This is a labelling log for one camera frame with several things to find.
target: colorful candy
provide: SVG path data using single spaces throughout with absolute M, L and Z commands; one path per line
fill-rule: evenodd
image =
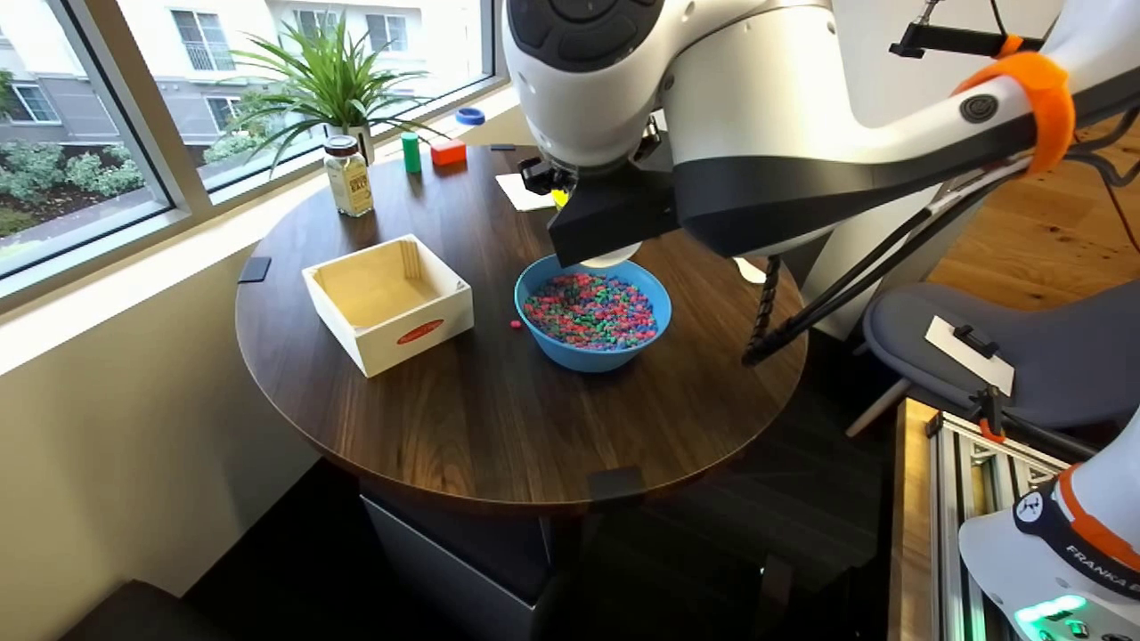
M 569 346 L 632 348 L 656 339 L 652 304 L 632 282 L 564 271 L 523 304 L 528 322 Z

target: dark carpet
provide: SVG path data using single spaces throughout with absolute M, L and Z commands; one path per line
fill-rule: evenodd
M 601 521 L 544 638 L 886 638 L 891 431 L 845 426 L 891 386 L 872 355 L 813 339 L 788 412 L 735 467 Z M 777 602 L 760 568 L 792 571 Z M 358 480 L 317 462 L 184 602 L 234 638 L 463 638 L 384 558 Z

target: window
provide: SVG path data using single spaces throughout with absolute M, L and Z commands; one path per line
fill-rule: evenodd
M 406 93 L 431 99 L 495 80 L 495 9 L 498 0 L 403 0 L 400 10 L 384 0 L 0 0 L 0 310 L 30 284 L 83 273 L 89 261 L 207 220 L 233 197 L 284 180 L 266 171 L 271 153 L 251 156 L 283 126 L 234 120 L 241 98 L 271 83 L 234 56 L 251 49 L 251 35 L 275 41 L 284 23 L 328 28 L 347 10 L 351 35 L 368 48 L 449 44 L 381 60 L 410 80 Z
M 234 99 L 234 98 L 226 98 L 226 99 L 207 99 L 207 105 L 209 105 L 209 115 L 214 115 L 216 132 L 226 132 L 227 120 L 234 118 L 240 99 Z
M 216 16 L 176 10 L 176 25 L 195 72 L 234 67 Z
M 5 106 L 12 120 L 60 120 L 35 87 L 6 87 Z
M 406 48 L 406 19 L 403 16 L 368 16 L 370 49 L 410 49 Z

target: blue bowl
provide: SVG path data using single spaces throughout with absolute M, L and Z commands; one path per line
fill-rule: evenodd
M 632 261 L 618 263 L 611 271 L 592 271 L 592 273 L 611 273 L 611 278 L 620 278 L 620 282 L 643 288 L 643 296 L 652 307 L 652 324 L 656 324 L 656 334 L 650 343 L 638 343 L 638 346 L 626 346 L 626 348 L 592 348 L 592 346 L 574 346 L 574 343 L 560 343 L 560 339 L 544 334 L 537 324 L 531 324 L 523 304 L 528 304 L 528 296 L 533 288 L 541 288 L 549 278 L 566 273 L 566 271 L 574 273 L 574 271 L 585 271 L 585 269 L 560 269 L 557 258 L 541 258 L 514 282 L 514 310 L 528 324 L 528 330 L 533 334 L 537 348 L 551 364 L 560 364 L 566 371 L 580 371 L 580 374 L 606 374 L 606 371 L 618 371 L 618 368 L 632 364 L 638 352 L 644 352 L 656 339 L 666 334 L 666 328 L 672 322 L 669 291 L 664 288 L 664 282 L 656 273 L 650 273 L 644 269 L 638 269 Z

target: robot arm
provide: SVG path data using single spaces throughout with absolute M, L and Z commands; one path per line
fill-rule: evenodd
M 507 66 L 549 164 L 574 174 L 551 223 L 564 263 L 680 223 L 723 258 L 780 253 L 878 203 L 1031 156 L 1014 80 L 986 80 L 867 127 L 853 115 L 830 0 L 507 0 Z M 1140 9 L 1075 4 L 1046 60 L 1075 120 L 1140 105 Z M 632 166 L 652 112 L 669 171 Z

